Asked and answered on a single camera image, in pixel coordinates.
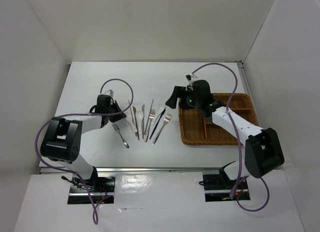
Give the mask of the white spoon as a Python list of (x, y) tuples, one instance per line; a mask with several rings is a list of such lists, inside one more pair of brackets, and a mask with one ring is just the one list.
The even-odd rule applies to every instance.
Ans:
[(137, 127), (137, 130), (138, 130), (138, 133), (140, 135), (142, 135), (143, 134), (143, 132), (142, 132), (142, 121), (143, 121), (143, 118), (144, 118), (144, 113), (141, 110), (136, 110), (134, 115), (135, 115), (135, 122), (136, 122), (136, 127)]
[(155, 115), (154, 115), (154, 118), (153, 120), (151, 121), (151, 125), (154, 125), (158, 116), (161, 115), (161, 113), (164, 111), (165, 109), (165, 105), (163, 103), (159, 104), (155, 110)]

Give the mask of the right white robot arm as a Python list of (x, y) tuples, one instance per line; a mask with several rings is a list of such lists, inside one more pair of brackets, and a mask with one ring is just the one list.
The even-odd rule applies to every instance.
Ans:
[(197, 109), (206, 119), (225, 129), (244, 147), (239, 160), (219, 170), (218, 182), (230, 188), (237, 178), (261, 178), (285, 162), (277, 132), (263, 129), (232, 111), (225, 103), (213, 98), (206, 80), (192, 81), (187, 87), (175, 86), (166, 106), (175, 109)]

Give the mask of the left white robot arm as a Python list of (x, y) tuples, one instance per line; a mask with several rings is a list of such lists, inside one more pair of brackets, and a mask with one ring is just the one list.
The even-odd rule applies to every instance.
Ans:
[(99, 187), (99, 179), (94, 166), (80, 154), (82, 134), (101, 129), (108, 122), (116, 122), (125, 117), (112, 95), (101, 94), (97, 98), (93, 115), (76, 116), (69, 120), (53, 117), (42, 141), (40, 153), (79, 174), (82, 177), (81, 186), (88, 192), (93, 192)]

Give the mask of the lone silver fork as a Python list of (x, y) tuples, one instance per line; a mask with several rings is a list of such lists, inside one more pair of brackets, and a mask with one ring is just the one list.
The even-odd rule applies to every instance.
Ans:
[(119, 136), (120, 136), (120, 138), (121, 138), (124, 146), (125, 146), (127, 149), (129, 149), (130, 146), (129, 146), (129, 144), (127, 143), (127, 141), (123, 138), (122, 134), (120, 133), (120, 129), (119, 129), (118, 125), (117, 125), (116, 123), (112, 123), (112, 127), (113, 127), (114, 130), (119, 134)]

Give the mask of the copper brown knife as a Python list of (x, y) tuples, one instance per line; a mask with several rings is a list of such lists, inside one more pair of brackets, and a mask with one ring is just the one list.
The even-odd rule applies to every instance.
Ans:
[(137, 129), (137, 133), (136, 133), (136, 136), (137, 136), (137, 139), (138, 141), (140, 140), (140, 136), (139, 136), (139, 130), (138, 130), (138, 123), (137, 123), (137, 117), (136, 117), (136, 112), (137, 112), (137, 109), (133, 106), (133, 115), (134, 115), (134, 122), (135, 122), (135, 127)]

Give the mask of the long silver chopstick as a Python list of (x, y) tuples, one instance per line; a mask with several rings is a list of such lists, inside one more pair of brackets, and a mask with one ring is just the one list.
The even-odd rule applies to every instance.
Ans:
[(142, 120), (142, 123), (141, 123), (141, 132), (142, 132), (142, 137), (143, 137), (145, 143), (148, 141), (151, 121), (155, 117), (155, 111), (153, 110), (153, 101), (154, 100), (152, 100), (152, 102), (151, 102), (149, 113), (144, 114), (144, 116), (148, 116), (146, 124), (145, 124), (144, 120)]

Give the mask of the silver fork right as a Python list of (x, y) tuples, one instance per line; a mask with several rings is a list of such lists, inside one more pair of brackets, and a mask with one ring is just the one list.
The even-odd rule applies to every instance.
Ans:
[(158, 133), (156, 134), (154, 140), (152, 141), (152, 144), (153, 144), (153, 145), (157, 142), (157, 140), (158, 140), (158, 138), (159, 138), (159, 136), (160, 136), (163, 128), (170, 122), (171, 118), (172, 118), (172, 115), (168, 113), (168, 114), (166, 115), (166, 117), (164, 118), (162, 127), (160, 128), (160, 130), (159, 130)]

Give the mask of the silver knife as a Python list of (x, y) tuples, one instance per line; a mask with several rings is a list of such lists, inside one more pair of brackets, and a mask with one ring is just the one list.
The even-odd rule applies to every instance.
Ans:
[(142, 122), (141, 122), (141, 130), (142, 130), (142, 136), (145, 135), (145, 104), (141, 107), (143, 116), (142, 116)]

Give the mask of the black knife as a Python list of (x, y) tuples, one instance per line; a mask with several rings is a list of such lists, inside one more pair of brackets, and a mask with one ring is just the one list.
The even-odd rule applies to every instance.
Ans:
[(164, 109), (164, 111), (163, 111), (163, 112), (161, 113), (161, 115), (159, 116), (159, 118), (158, 118), (158, 120), (157, 120), (157, 123), (155, 124), (155, 126), (154, 126), (154, 128), (153, 128), (153, 131), (152, 131), (152, 133), (151, 133), (151, 135), (150, 135), (150, 137), (149, 137), (150, 140), (151, 140), (153, 134), (155, 133), (155, 131), (156, 131), (157, 127), (158, 127), (158, 124), (159, 124), (159, 122), (161, 121), (161, 118), (162, 118), (162, 116), (164, 115), (165, 112), (166, 112), (166, 108)]

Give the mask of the brown wicker divided tray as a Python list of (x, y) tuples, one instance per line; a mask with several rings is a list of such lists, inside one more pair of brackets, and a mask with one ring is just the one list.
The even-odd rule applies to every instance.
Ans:
[[(237, 115), (258, 125), (253, 104), (247, 94), (236, 93), (229, 106)], [(178, 115), (181, 140), (186, 145), (236, 146), (238, 144), (234, 136), (201, 116), (196, 109), (182, 110), (179, 108)]]

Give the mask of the aluminium rail front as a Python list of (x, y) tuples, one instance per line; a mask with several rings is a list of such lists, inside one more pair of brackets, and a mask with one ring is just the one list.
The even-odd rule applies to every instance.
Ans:
[(116, 173), (162, 173), (162, 172), (202, 172), (204, 174), (218, 174), (219, 168), (97, 168), (99, 174)]

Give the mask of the aluminium rail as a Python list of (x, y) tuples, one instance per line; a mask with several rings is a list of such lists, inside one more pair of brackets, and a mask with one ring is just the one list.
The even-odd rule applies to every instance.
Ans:
[(219, 168), (97, 168), (99, 174), (116, 173), (162, 173), (162, 172), (202, 172), (204, 174), (218, 174)]
[(255, 104), (255, 101), (254, 101), (254, 98), (253, 98), (253, 94), (252, 94), (252, 91), (251, 91), (251, 88), (250, 88), (250, 85), (249, 85), (249, 81), (248, 81), (248, 78), (247, 78), (247, 75), (246, 75), (246, 72), (245, 72), (245, 68), (244, 68), (244, 63), (242, 61), (237, 61), (237, 67), (238, 67), (238, 70), (239, 70), (239, 74), (240, 74), (240, 77), (241, 77), (241, 81), (242, 81), (242, 84), (243, 84), (243, 88), (244, 88), (244, 91), (247, 95), (249, 95), (250, 99), (251, 99), (251, 103), (252, 103), (252, 106), (253, 106), (253, 109), (254, 109), (254, 112), (255, 112), (255, 115), (256, 115), (256, 119), (257, 119), (257, 123), (259, 126), (261, 126), (261, 121), (260, 121), (260, 118), (259, 118), (259, 115), (258, 115), (258, 111), (257, 111), (257, 108), (256, 108), (256, 104)]

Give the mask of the aluminium rail right side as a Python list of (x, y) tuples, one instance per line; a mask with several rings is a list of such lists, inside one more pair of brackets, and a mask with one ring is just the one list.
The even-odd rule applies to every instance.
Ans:
[(260, 121), (260, 118), (259, 118), (259, 115), (258, 115), (258, 111), (257, 111), (257, 108), (256, 108), (256, 104), (255, 104), (255, 101), (254, 101), (254, 98), (253, 98), (253, 94), (252, 94), (252, 91), (251, 91), (251, 88), (250, 88), (250, 85), (249, 85), (249, 81), (248, 81), (248, 78), (247, 78), (247, 75), (246, 75), (246, 72), (245, 72), (245, 68), (244, 68), (244, 63), (242, 61), (237, 61), (237, 67), (238, 67), (238, 70), (239, 70), (239, 74), (240, 74), (240, 77), (241, 77), (241, 81), (242, 81), (242, 84), (243, 84), (243, 88), (244, 88), (244, 91), (247, 95), (249, 95), (250, 99), (251, 99), (251, 103), (252, 103), (252, 106), (253, 106), (253, 109), (254, 109), (254, 112), (255, 112), (255, 115), (256, 115), (256, 119), (257, 119), (257, 123), (259, 126), (261, 126), (261, 121)]

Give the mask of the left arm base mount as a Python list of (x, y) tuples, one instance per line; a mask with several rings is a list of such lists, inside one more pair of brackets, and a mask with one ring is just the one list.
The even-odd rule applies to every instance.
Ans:
[[(71, 183), (69, 188), (68, 205), (85, 205), (90, 204), (89, 196), (85, 190), (84, 185), (79, 178), (72, 177), (68, 179), (61, 176), (61, 179)], [(99, 177), (100, 184), (97, 187), (88, 186), (88, 190), (95, 204), (113, 204), (116, 178), (114, 176)]]

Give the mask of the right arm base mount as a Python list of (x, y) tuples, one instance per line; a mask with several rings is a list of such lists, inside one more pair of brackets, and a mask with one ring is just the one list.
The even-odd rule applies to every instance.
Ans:
[(223, 168), (220, 168), (215, 173), (204, 173), (202, 181), (198, 184), (204, 188), (206, 202), (235, 201), (239, 195), (239, 200), (250, 200), (249, 187), (246, 180), (239, 184), (235, 195), (233, 197), (230, 196), (231, 189), (236, 184), (236, 180), (230, 180)]

